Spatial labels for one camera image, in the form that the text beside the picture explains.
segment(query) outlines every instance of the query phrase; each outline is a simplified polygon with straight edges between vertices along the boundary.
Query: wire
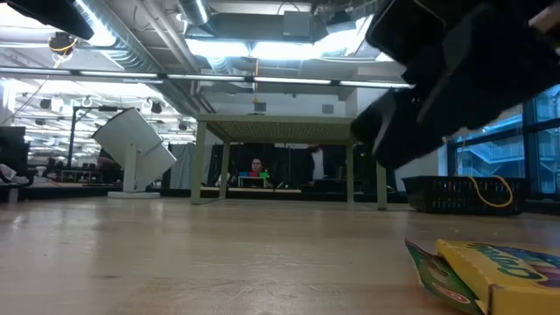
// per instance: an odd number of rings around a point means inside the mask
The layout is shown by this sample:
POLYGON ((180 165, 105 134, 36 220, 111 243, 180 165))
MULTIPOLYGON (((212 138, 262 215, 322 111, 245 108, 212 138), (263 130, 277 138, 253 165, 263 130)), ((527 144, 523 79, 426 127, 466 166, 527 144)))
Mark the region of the wire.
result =
POLYGON ((301 10, 298 8, 298 6, 295 3, 293 3, 292 1, 282 1, 282 3, 280 3, 280 6, 278 7, 278 10, 276 11, 277 15, 280 14, 280 9, 282 9, 282 7, 285 4, 291 4, 291 5, 294 6, 294 8, 296 8, 297 12, 301 12, 301 10))
POLYGON ((49 45, 49 48, 51 48, 51 50, 52 50, 53 52, 64 52, 64 54, 66 55, 66 54, 67 54, 67 50, 69 50, 70 48, 74 47, 74 45, 76 45, 77 42, 78 42, 78 38, 74 38, 72 44, 70 44, 70 45, 68 45, 68 46, 66 46, 66 47, 62 47, 62 48, 52 48, 52 47, 51 47, 51 39, 49 38, 48 45, 49 45))
MULTIPOLYGON (((461 153, 465 152, 465 144, 466 144, 466 135, 463 136, 463 145, 461 145, 461 153)), ((458 162, 457 162, 457 166, 456 166, 456 170, 455 170, 455 176, 459 175, 459 164, 461 163, 461 158, 460 156, 458 156, 458 162)), ((479 189, 479 184, 476 182, 476 179, 474 179, 473 176, 466 176, 468 179, 470 179, 472 181, 472 183, 474 184, 474 190, 476 191, 476 194, 479 196, 480 200, 482 202, 484 202, 485 204, 489 205, 490 207, 508 207, 509 205, 511 205, 512 202, 514 202, 514 192, 511 190, 511 187, 509 186, 508 182, 501 176, 498 175, 493 175, 494 178, 497 178, 507 189, 507 192, 509 193, 509 200, 501 205, 498 204, 494 204, 488 200, 486 200, 484 197, 482 197, 482 194, 480 193, 480 189, 479 189)))
POLYGON ((489 205, 490 207, 507 207, 507 206, 511 205, 511 203, 514 202, 514 192, 512 192, 511 187, 509 186, 508 182, 501 176, 494 175, 493 177, 497 178, 506 187, 507 192, 509 193, 509 200, 504 204, 497 205, 497 204, 494 204, 494 203, 484 199, 484 197, 482 197, 482 194, 480 193, 479 185, 477 184, 474 177, 467 176, 467 178, 470 179, 472 181, 472 183, 474 184, 474 189, 476 190, 476 194, 479 195, 480 200, 482 200, 482 202, 484 202, 485 204, 489 205))
MULTIPOLYGON (((64 54, 62 55, 62 57, 54 64, 55 69, 60 66, 60 64, 62 63, 62 60, 66 57, 66 55, 68 53, 68 50, 70 48, 72 48, 73 45, 76 44, 76 41, 77 41, 77 39, 74 40, 72 45, 67 47, 67 49, 64 51, 64 54)), ((19 114, 22 110, 24 110, 27 107, 27 105, 29 105, 33 101, 33 99, 35 98, 37 93, 41 90, 41 88, 43 88, 43 86, 49 81, 50 78, 51 78, 51 75, 47 75, 45 81, 43 81, 43 83, 41 83, 41 85, 37 87, 37 89, 35 90, 35 92, 33 92, 31 97, 29 99, 27 99, 27 101, 25 101, 25 103, 22 106, 20 106, 18 109, 16 109, 13 114, 11 114, 6 119, 4 119, 2 122, 0 122, 0 126, 4 125, 11 118, 13 118, 15 115, 19 114)))

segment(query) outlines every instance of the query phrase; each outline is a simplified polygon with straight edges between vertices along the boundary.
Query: wall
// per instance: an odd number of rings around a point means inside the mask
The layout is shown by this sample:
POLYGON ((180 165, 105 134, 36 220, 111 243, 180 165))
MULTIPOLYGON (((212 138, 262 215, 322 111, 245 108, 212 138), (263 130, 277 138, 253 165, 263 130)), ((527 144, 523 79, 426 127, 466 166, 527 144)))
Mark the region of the wall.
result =
MULTIPOLYGON (((218 114, 246 115, 255 113, 253 94, 209 94, 208 101, 218 114)), ((345 103, 339 101, 337 95, 317 94, 259 94, 259 102, 267 103, 265 115, 280 116, 339 116, 345 115, 345 103), (334 114, 323 114, 323 104, 334 105, 334 114)))
POLYGON ((386 88, 355 88, 346 99, 345 116, 356 117, 386 91, 386 88))

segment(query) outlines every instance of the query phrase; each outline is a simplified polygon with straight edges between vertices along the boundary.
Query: person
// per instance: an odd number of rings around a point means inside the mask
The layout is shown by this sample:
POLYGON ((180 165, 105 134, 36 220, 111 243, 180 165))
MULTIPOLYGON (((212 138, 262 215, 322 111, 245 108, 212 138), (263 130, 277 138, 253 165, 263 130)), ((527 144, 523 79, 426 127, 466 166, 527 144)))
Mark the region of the person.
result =
MULTIPOLYGON (((253 158, 253 160, 251 161, 251 172, 256 173, 256 176, 259 176, 260 172, 267 172, 267 171, 268 170, 264 168, 264 163, 260 158, 258 157, 253 158)), ((267 181, 264 183, 264 188, 274 188, 274 184, 270 183, 269 180, 267 179, 267 181)))
POLYGON ((263 161, 261 161, 260 158, 253 158, 253 161, 251 162, 251 171, 255 173, 263 171, 263 161))
POLYGON ((305 180, 314 182, 318 179, 324 179, 325 165, 323 159, 323 151, 318 144, 310 144, 307 148, 307 155, 304 160, 305 180))

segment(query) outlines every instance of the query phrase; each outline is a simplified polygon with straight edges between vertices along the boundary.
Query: ceiling light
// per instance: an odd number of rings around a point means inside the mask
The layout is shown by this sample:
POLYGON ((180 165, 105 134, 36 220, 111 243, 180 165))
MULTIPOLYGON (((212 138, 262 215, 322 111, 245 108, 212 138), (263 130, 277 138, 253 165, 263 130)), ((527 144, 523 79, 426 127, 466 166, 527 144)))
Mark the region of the ceiling light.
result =
POLYGON ((161 114, 161 101, 153 101, 151 103, 151 109, 150 111, 154 114, 161 114))
POLYGON ((346 50, 349 41, 355 37, 356 30, 337 31, 315 42, 314 47, 321 52, 321 54, 346 50))
POLYGON ((309 43, 258 42, 251 53, 265 60, 309 60, 321 56, 321 51, 309 43))
POLYGON ((81 106, 90 107, 93 101, 89 98, 89 95, 85 99, 81 100, 81 106))
POLYGON ((216 41, 216 40, 197 40, 187 39, 191 53, 199 56, 219 58, 219 57, 247 57, 249 49, 247 45, 239 41, 216 41))
POLYGON ((391 82, 342 80, 342 81, 339 82, 339 84, 342 87, 354 87, 354 88, 412 88, 412 86, 410 84, 391 83, 391 82))
POLYGON ((187 124, 188 124, 188 122, 180 121, 178 123, 178 129, 181 130, 181 131, 187 130, 189 128, 187 124))
POLYGON ((366 37, 366 33, 368 32, 369 25, 371 24, 371 20, 373 18, 374 15, 371 14, 356 21, 356 28, 358 28, 358 32, 350 40, 346 52, 344 53, 345 56, 358 52, 358 49, 360 49, 361 44, 364 42, 364 38, 366 37))
POLYGON ((117 71, 80 71, 86 76, 115 77, 115 78, 157 78, 157 73, 133 73, 133 72, 117 72, 117 71))
POLYGON ((42 100, 39 102, 38 105, 39 105, 42 109, 51 109, 51 103, 52 103, 51 99, 42 99, 42 100))
POLYGON ((316 84, 316 85, 329 85, 329 84, 331 84, 330 80, 298 79, 298 78, 269 78, 269 77, 255 77, 255 82, 316 84))
POLYGON ((168 74, 169 79, 243 82, 245 77, 236 75, 168 74))

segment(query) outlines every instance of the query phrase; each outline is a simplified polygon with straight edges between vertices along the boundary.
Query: pipe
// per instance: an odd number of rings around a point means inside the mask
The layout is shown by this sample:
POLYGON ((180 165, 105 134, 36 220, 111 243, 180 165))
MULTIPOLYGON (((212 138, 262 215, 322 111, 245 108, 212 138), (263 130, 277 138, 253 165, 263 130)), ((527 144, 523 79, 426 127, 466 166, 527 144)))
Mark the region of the pipe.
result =
POLYGON ((161 26, 159 26, 156 19, 148 11, 148 8, 146 8, 146 6, 144 5, 144 1, 143 0, 136 0, 135 4, 136 4, 136 7, 140 10, 140 12, 142 12, 142 14, 148 19, 148 22, 151 24, 151 27, 154 28, 157 35, 159 35, 159 37, 165 42, 167 47, 169 47, 169 49, 171 49, 171 53, 173 53, 175 58, 177 58, 178 62, 181 65, 183 65, 183 67, 185 67, 185 69, 187 71, 189 71, 189 72, 194 71, 193 66, 191 66, 189 61, 185 58, 185 55, 183 55, 177 49, 177 47, 171 42, 171 40, 169 39, 167 34, 165 34, 164 30, 161 28, 161 26))
POLYGON ((191 65, 193 67, 193 71, 194 72, 199 72, 200 69, 198 67, 198 62, 196 60, 196 57, 194 57, 193 53, 191 52, 189 47, 186 45, 185 39, 180 38, 179 35, 177 35, 177 32, 175 31, 175 28, 173 28, 171 23, 169 23, 169 20, 167 19, 165 14, 162 12, 161 8, 158 7, 158 5, 154 2, 154 0, 144 0, 144 1, 150 6, 151 11, 154 13, 156 18, 158 18, 159 21, 164 25, 164 28, 168 31, 168 34, 169 34, 169 36, 171 36, 171 39, 173 39, 175 44, 177 44, 178 49, 183 53, 183 55, 186 57, 186 59, 191 63, 191 65))
MULTIPOLYGON (((121 52, 103 52, 106 57, 130 72, 165 71, 105 2, 80 0, 76 3, 80 14, 90 25, 105 27, 117 39, 114 48, 124 49, 121 52)), ((175 83, 164 82, 164 84, 150 85, 150 87, 164 95, 167 101, 183 115, 195 116, 200 111, 200 107, 193 101, 193 97, 185 93, 184 89, 178 87, 175 83)))

